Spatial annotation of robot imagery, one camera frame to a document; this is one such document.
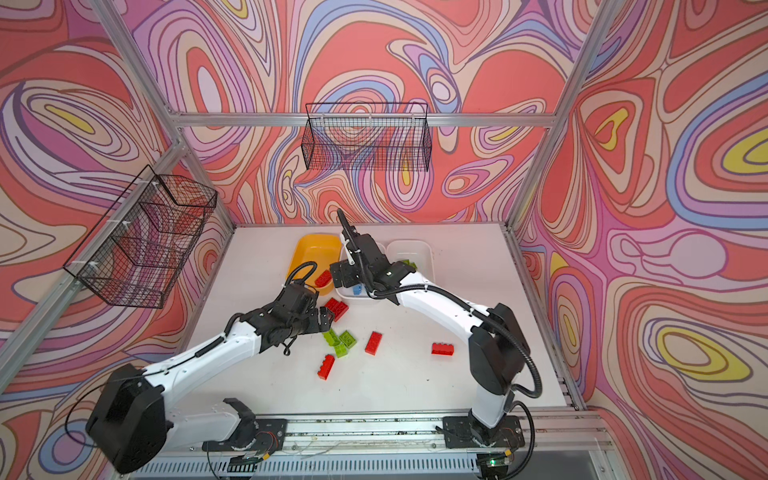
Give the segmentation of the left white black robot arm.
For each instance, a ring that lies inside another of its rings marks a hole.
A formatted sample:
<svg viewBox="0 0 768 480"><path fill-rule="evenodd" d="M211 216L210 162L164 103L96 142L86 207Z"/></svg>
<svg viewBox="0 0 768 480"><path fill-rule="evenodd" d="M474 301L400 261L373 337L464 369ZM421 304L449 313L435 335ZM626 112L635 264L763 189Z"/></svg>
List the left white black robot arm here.
<svg viewBox="0 0 768 480"><path fill-rule="evenodd" d="M319 305L318 291L306 281L291 272L273 301L233 314L211 339L162 362L113 371L86 422L93 447L119 474L140 469L173 444L252 449L259 436L255 415L234 397L224 401L228 412L175 419L172 411L187 394L239 362L272 347L289 349L302 335L328 332L335 314Z"/></svg>

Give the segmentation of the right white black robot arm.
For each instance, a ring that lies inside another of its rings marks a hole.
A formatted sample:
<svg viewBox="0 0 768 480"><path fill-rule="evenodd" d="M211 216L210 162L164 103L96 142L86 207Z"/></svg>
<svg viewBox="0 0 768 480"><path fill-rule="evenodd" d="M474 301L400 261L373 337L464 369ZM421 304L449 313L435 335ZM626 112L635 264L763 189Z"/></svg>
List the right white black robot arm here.
<svg viewBox="0 0 768 480"><path fill-rule="evenodd" d="M539 369L517 318L507 305L476 304L429 281L403 261L391 261L369 234L361 234L339 208L347 259L330 266L336 287L360 284L376 301L410 308L453 332L468 347L470 373L478 385L467 415L469 441L492 446L520 394L543 393Z"/></svg>

